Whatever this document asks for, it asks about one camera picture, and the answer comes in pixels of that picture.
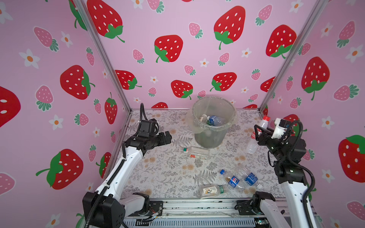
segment pink strawberry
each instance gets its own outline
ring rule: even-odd
[[[354,35],[354,33],[355,33],[355,22],[350,21],[338,35],[339,40],[337,41],[337,47],[338,48],[345,47],[346,44],[350,42],[349,39]]]
[[[200,39],[203,36],[203,30],[200,29],[200,25],[191,22],[189,24],[190,35],[194,36],[196,39]]]
[[[85,126],[89,122],[89,118],[83,113],[75,115],[74,120],[75,124],[81,126]]]
[[[95,106],[95,111],[100,114],[101,113],[101,104],[99,103],[99,100],[95,98],[94,100],[94,106]]]
[[[151,87],[149,90],[148,90],[148,95],[150,95],[150,97],[154,97],[156,95],[157,91],[156,91],[156,88],[155,87]]]
[[[112,137],[112,142],[115,143],[115,133],[112,131],[112,133],[110,133],[110,137]]]
[[[185,65],[184,69],[185,69],[185,73],[187,73],[187,74],[190,74],[190,75],[196,74],[196,71],[194,70],[194,67],[192,67],[192,66]]]
[[[359,90],[357,85],[343,85],[333,94],[333,98],[339,101],[347,101],[349,98],[352,99],[357,96]]]
[[[261,76],[261,73],[260,73],[260,70],[259,69],[255,69],[252,71],[252,75],[251,75],[251,78],[253,80],[258,80],[258,78]]]
[[[145,59],[143,58],[143,55],[140,51],[137,49],[133,50],[133,58],[137,60],[137,63],[143,64],[145,62]]]
[[[287,91],[289,91],[293,86],[293,77],[290,75],[287,81]]]
[[[301,99],[300,99],[300,97],[297,97],[297,98],[294,98],[292,100],[292,102],[290,102],[290,107],[296,109],[296,108],[298,108],[298,106],[300,106],[300,104],[301,104]]]
[[[228,60],[229,60],[229,53],[226,52],[219,57],[218,65],[224,66],[226,64],[226,62],[228,62]]]
[[[0,172],[0,196],[15,187],[15,179],[9,174]]]
[[[254,95],[252,95],[252,96],[250,96],[250,99],[248,99],[248,102],[253,102],[254,100],[256,100],[257,99],[257,97],[258,97],[258,94],[256,93],[256,94],[254,94]]]
[[[91,50],[91,48],[90,47],[87,47],[86,48],[86,58],[88,59],[88,61],[89,61],[89,63],[90,63],[90,65],[91,66],[93,66],[94,65],[94,63],[95,63],[95,58],[94,58],[94,56],[93,56],[93,53],[92,53],[92,50]]]
[[[49,31],[37,26],[34,26],[33,31],[34,34],[37,36],[38,40],[41,42],[41,44],[43,44],[43,46],[49,47],[51,51],[54,52],[58,51],[59,48],[57,40],[52,39],[52,35],[50,34]]]
[[[35,93],[35,98],[38,100],[36,105],[38,105],[39,110],[45,112],[52,108],[51,103],[53,102],[53,95],[51,90],[46,85],[40,86],[40,88]]]
[[[347,209],[353,213],[354,216],[365,221],[365,205],[358,201],[352,201],[347,204]]]
[[[258,12],[258,17],[256,18],[257,26],[261,26],[265,23],[265,20],[269,19],[272,9],[272,5],[267,5],[262,10],[260,10],[260,12]]]
[[[92,144],[89,151],[89,161],[93,162],[95,157],[96,157],[96,146]]]
[[[203,98],[203,97],[205,97],[206,96],[206,91],[205,90],[202,90],[202,91],[200,91],[200,92],[198,92],[198,99],[200,99],[200,98]]]

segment water bottle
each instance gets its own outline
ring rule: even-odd
[[[263,129],[266,129],[268,126],[269,120],[270,120],[270,117],[264,116],[262,121],[258,125],[260,127],[262,127]],[[262,133],[259,128],[257,129],[257,133],[258,133],[258,135],[260,135]],[[255,134],[255,130],[254,130],[251,134],[251,139],[250,139],[249,144],[247,145],[246,150],[248,153],[253,154],[256,152],[257,147],[258,147],[258,144],[256,141],[256,134]]]

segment strawberry print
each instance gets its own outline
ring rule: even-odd
[[[86,48],[86,58],[88,59],[90,65],[93,66],[95,63],[95,58],[93,56],[93,52],[90,47]]]
[[[147,0],[151,10],[156,10],[156,13],[162,13],[164,11],[164,3],[160,0]]]
[[[100,174],[101,178],[104,178],[104,174],[105,174],[105,171],[107,170],[107,167],[108,167],[111,156],[112,155],[109,152],[106,152],[100,160],[100,165],[96,162],[96,165],[100,166],[99,167],[99,174]]]
[[[41,44],[45,47],[49,47],[51,51],[57,52],[58,51],[58,43],[57,40],[52,39],[52,35],[49,31],[45,30],[44,28],[40,28],[35,26],[33,28],[34,34],[41,42]]]
[[[218,65],[224,66],[226,64],[226,62],[228,62],[228,60],[229,60],[229,53],[226,52],[219,57]]]
[[[166,103],[159,102],[159,103],[155,104],[154,106],[152,106],[151,108],[169,108],[169,107],[167,106]]]
[[[320,57],[311,58],[306,66],[301,79],[301,87],[307,93],[321,90],[330,78],[330,70]]]
[[[15,187],[15,179],[7,173],[0,172],[0,196]]]
[[[93,162],[95,157],[96,157],[96,146],[92,144],[89,151],[89,161]]]
[[[109,124],[113,124],[118,112],[118,107],[115,100],[112,98],[112,93],[110,92],[110,97],[105,101],[104,104],[105,114]]]
[[[134,89],[135,87],[142,87],[137,85],[137,79],[131,72],[126,70],[115,70],[115,73],[117,74],[123,89],[129,90]]]
[[[338,155],[345,175],[353,181],[365,182],[365,138],[353,135],[338,145]]]
[[[265,23],[267,19],[269,19],[271,15],[271,11],[273,10],[272,5],[267,5],[260,12],[258,12],[258,17],[256,18],[256,26],[261,26]]]
[[[74,65],[63,72],[60,82],[64,91],[80,100],[84,100],[90,95],[90,85],[95,87],[89,82],[88,74],[79,65]]]
[[[339,101],[347,101],[349,98],[354,98],[359,94],[357,85],[343,85],[334,94],[333,98]]]
[[[143,55],[140,51],[137,49],[133,50],[133,58],[137,60],[137,63],[143,64],[145,62],[145,59],[143,58]]]
[[[337,47],[338,48],[345,47],[346,44],[350,42],[349,39],[354,35],[354,33],[355,33],[355,22],[350,21],[338,35],[339,40],[337,41]]]
[[[175,62],[183,48],[183,40],[178,35],[160,36],[155,40],[156,62],[161,58],[164,62]]]
[[[214,24],[215,38],[222,43],[230,44],[238,40],[245,24],[246,11],[242,6],[235,6],[223,14]]]
[[[270,57],[282,56],[290,51],[296,39],[296,33],[287,25],[280,25],[271,33],[270,39],[266,46],[266,55]]]
[[[190,35],[194,36],[196,39],[200,39],[203,36],[203,30],[200,29],[200,25],[194,22],[189,24],[189,32]]]
[[[37,172],[38,176],[48,171],[47,182],[53,189],[59,190],[67,187],[76,180],[82,173],[84,163],[81,158],[72,150],[64,149],[51,160],[50,168]]]
[[[102,0],[87,0],[87,7],[97,32],[107,38],[117,37],[123,32],[123,22],[120,15]]]
[[[36,105],[39,110],[48,111],[52,108],[51,103],[53,102],[53,95],[51,90],[46,85],[41,85],[35,93],[35,98],[38,100]]]
[[[226,91],[233,85],[236,79],[237,75],[233,72],[216,74],[212,80],[213,88],[211,88],[210,91],[212,91],[212,89],[215,89],[216,91]]]
[[[192,67],[192,66],[185,65],[184,70],[185,70],[185,73],[190,74],[191,76],[196,74],[196,71],[195,71],[194,67]]]
[[[365,221],[365,204],[361,204],[358,201],[349,202],[347,205],[347,209],[356,217]]]
[[[0,127],[14,118],[20,111],[20,101],[18,97],[0,86]]]

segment green strawberry leaves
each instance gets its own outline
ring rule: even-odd
[[[125,41],[122,40],[121,38],[119,38],[119,36],[118,36],[123,33],[123,25],[120,25],[120,26],[114,28],[111,24],[108,24],[108,30],[109,30],[109,32],[105,33],[105,35],[104,35],[105,37],[110,38],[110,39],[114,39],[115,37],[118,37],[118,39],[120,41],[125,43]]]
[[[225,45],[233,43],[233,40],[228,38],[228,33],[229,33],[229,31],[225,31],[222,34],[220,34],[220,32],[214,32],[215,38],[220,41],[219,50],[220,50],[220,46],[221,46],[222,42]]]
[[[326,83],[327,82],[317,83],[317,81],[315,79],[313,79],[311,86],[304,89],[304,91],[306,91],[307,93],[313,93],[313,97],[312,97],[311,101],[314,99],[315,91],[321,90]]]
[[[158,55],[156,62],[158,61],[159,58],[161,58],[162,61],[164,62],[170,62],[169,58],[166,57],[167,51],[166,50],[160,50],[156,45],[155,45],[155,53]]]

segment red strawberry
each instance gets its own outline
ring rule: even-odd
[[[293,77],[290,75],[287,81],[287,91],[289,91],[293,86]]]
[[[152,106],[151,108],[169,108],[169,107],[167,106],[166,103],[159,102],[159,103],[155,104],[154,106]]]
[[[84,163],[81,158],[72,150],[64,149],[54,156],[51,160],[50,168],[37,172],[40,173],[49,170],[47,182],[53,189],[63,189],[72,181],[76,180],[82,173]]]
[[[350,21],[338,35],[339,40],[337,41],[337,47],[338,48],[345,47],[346,44],[350,42],[349,39],[354,35],[354,33],[355,33],[355,22]]]
[[[258,17],[256,18],[257,26],[261,26],[265,23],[265,20],[269,19],[272,9],[272,5],[267,5],[262,10],[260,10],[260,12],[258,12]]]
[[[245,24],[246,11],[242,6],[235,6],[223,14],[214,24],[215,38],[220,41],[219,50],[222,42],[230,44],[241,37]]]
[[[349,98],[352,99],[357,96],[359,90],[357,85],[343,85],[333,94],[333,98],[339,101],[346,101]]]
[[[101,104],[99,103],[99,100],[95,98],[94,100],[94,106],[95,106],[95,111],[100,114],[101,113]]]
[[[272,77],[272,78],[270,78],[270,79],[268,79],[268,80],[264,81],[264,82],[261,84],[260,89],[261,89],[262,91],[264,91],[264,92],[268,92],[268,91],[269,91],[269,89],[270,89],[270,87],[271,87],[271,85],[272,85],[272,83],[273,83],[273,81],[274,81],[274,79],[275,79],[275,77]]]
[[[345,175],[353,181],[365,182],[365,138],[353,135],[338,145],[338,155]]]
[[[298,51],[298,55],[305,55],[309,49],[311,49],[311,45],[309,43],[305,43],[302,45]]]
[[[142,87],[137,85],[137,79],[131,72],[126,70],[115,70],[115,73],[117,74],[123,89],[129,90],[134,89],[136,86]]]
[[[301,87],[307,93],[321,90],[330,78],[330,70],[320,57],[311,58],[304,70]]]
[[[226,91],[233,85],[236,79],[237,75],[233,72],[216,74],[213,77],[212,86],[216,91]]]
[[[15,179],[7,173],[0,172],[0,196],[15,187]]]
[[[296,33],[287,25],[280,25],[277,27],[270,36],[268,45],[266,46],[266,55],[270,57],[283,56],[292,48],[292,45],[296,39]]]
[[[74,65],[61,74],[61,87],[77,99],[86,99],[91,91],[89,76],[79,65]]]
[[[191,99],[191,94],[193,93],[193,86],[190,83],[175,80],[171,82],[171,89],[175,96],[179,98],[187,98]]]
[[[20,102],[17,96],[0,86],[0,127],[14,118],[20,111]]]
[[[45,47],[49,47],[51,51],[57,52],[58,51],[58,44],[55,39],[52,39],[52,35],[49,31],[45,30],[44,28],[40,28],[34,26],[33,28],[34,34],[37,36],[38,40],[43,44]]]
[[[94,62],[95,62],[95,58],[93,56],[93,52],[90,47],[86,48],[86,58],[88,59],[90,65],[93,66]]]
[[[115,100],[112,98],[112,93],[110,93],[110,97],[106,100],[104,109],[108,122],[113,124],[116,118],[116,113],[118,112],[118,107]]]
[[[107,170],[111,156],[112,155],[109,152],[106,152],[100,160],[100,165],[96,162],[96,165],[100,166],[99,174],[100,174],[101,178],[104,178],[104,174],[105,174],[105,171]]]
[[[110,137],[112,137],[112,142],[115,143],[115,133],[112,131],[112,133],[110,133]]]
[[[352,201],[347,204],[347,209],[362,221],[365,221],[365,205],[358,201]]]
[[[119,14],[102,0],[88,0],[88,11],[97,32],[107,38],[114,39],[123,32],[123,22]]]
[[[183,48],[183,40],[178,35],[160,36],[155,40],[156,62],[161,58],[164,62],[175,62]]]
[[[89,161],[94,161],[96,156],[96,146],[94,144],[91,145],[90,151],[89,151]]]

